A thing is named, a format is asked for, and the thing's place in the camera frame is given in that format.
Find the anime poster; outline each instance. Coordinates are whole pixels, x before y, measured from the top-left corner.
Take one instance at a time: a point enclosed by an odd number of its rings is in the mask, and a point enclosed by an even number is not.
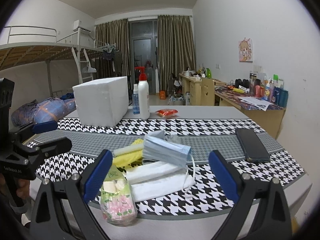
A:
[[[239,61],[252,62],[252,40],[244,38],[239,41]]]

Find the blue quilt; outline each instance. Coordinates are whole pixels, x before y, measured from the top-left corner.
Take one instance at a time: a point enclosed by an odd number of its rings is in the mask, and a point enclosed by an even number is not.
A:
[[[60,98],[48,98],[38,103],[33,100],[30,103],[20,106],[11,115],[14,126],[20,126],[28,123],[42,123],[49,121],[59,121],[66,115],[76,109],[76,100]]]

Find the hand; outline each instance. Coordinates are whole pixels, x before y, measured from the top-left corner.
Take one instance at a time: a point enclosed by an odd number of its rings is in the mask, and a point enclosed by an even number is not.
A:
[[[20,188],[17,189],[17,196],[22,199],[26,199],[29,196],[30,180],[19,179],[18,184]],[[5,179],[4,179],[4,176],[0,173],[0,192],[3,195],[6,195],[6,192],[4,190],[4,185],[5,185]]]

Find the glass door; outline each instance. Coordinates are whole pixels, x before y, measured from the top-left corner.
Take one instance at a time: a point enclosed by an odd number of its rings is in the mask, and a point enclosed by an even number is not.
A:
[[[155,21],[139,21],[130,23],[130,57],[133,84],[139,83],[140,71],[135,67],[145,67],[149,93],[156,93],[156,38]]]

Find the red snack packet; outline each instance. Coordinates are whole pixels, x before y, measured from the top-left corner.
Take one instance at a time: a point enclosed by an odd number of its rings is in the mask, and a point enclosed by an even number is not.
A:
[[[161,117],[170,118],[172,116],[175,116],[178,111],[175,109],[161,109],[159,111],[156,111],[156,113]]]

